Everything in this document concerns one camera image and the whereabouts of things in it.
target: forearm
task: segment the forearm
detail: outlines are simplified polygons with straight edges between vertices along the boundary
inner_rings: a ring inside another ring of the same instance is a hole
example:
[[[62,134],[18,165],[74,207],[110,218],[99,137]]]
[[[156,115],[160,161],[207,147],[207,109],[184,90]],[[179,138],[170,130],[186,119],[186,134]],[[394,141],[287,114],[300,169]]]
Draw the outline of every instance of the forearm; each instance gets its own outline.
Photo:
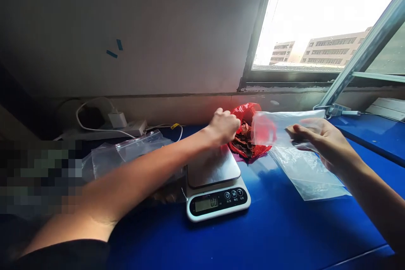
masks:
[[[207,130],[124,164],[83,189],[80,209],[93,218],[115,223],[198,153],[210,149]]]
[[[405,201],[365,163],[338,174],[391,248],[405,249]]]
[[[115,224],[159,188],[198,153],[215,146],[203,129],[127,163],[87,184],[70,197],[63,214],[54,216],[36,235],[24,254],[75,239],[107,241]]]

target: black sleeve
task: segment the black sleeve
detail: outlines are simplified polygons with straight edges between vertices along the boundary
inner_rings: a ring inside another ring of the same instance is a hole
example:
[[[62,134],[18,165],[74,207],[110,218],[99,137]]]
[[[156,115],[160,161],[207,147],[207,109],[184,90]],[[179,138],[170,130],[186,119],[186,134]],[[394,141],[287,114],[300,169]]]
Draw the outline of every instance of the black sleeve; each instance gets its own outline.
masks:
[[[109,250],[108,243],[101,240],[72,240],[24,255],[11,269],[105,269]]]

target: fist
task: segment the fist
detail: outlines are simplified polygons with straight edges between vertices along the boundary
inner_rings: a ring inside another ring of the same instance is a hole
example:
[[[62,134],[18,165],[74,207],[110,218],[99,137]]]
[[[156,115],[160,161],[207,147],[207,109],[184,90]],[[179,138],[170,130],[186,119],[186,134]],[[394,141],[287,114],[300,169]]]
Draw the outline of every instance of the fist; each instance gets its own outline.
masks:
[[[219,108],[215,111],[210,124],[205,128],[212,139],[213,146],[222,146],[235,138],[240,120],[229,111]]]

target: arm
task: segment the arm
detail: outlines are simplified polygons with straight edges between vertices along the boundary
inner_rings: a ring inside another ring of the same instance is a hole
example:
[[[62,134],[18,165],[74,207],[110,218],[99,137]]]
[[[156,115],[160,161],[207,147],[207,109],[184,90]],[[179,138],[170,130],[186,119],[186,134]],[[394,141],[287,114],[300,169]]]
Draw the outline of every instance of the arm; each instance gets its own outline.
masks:
[[[194,156],[233,140],[239,126],[235,115],[219,108],[211,123],[201,131],[143,155],[87,184],[81,196],[70,198],[67,209],[39,231],[24,254],[69,240],[107,241],[127,212]]]
[[[300,125],[294,130],[319,151],[326,168],[348,188],[395,252],[405,250],[405,200],[390,188],[327,120],[320,119],[318,135]]]

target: right hand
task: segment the right hand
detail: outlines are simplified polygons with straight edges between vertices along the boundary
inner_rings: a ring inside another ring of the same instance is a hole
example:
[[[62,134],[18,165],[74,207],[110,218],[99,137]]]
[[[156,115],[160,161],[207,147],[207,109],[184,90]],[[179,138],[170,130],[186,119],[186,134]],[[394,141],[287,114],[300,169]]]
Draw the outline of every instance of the right hand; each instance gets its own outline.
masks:
[[[295,132],[308,139],[318,150],[322,163],[329,171],[339,176],[344,170],[363,163],[343,134],[329,121],[314,118],[303,122],[316,123],[321,127],[321,133],[316,134],[299,124],[293,126]]]
[[[203,130],[209,134],[213,147],[222,146],[235,138],[240,120],[229,111],[218,108],[210,124]]]

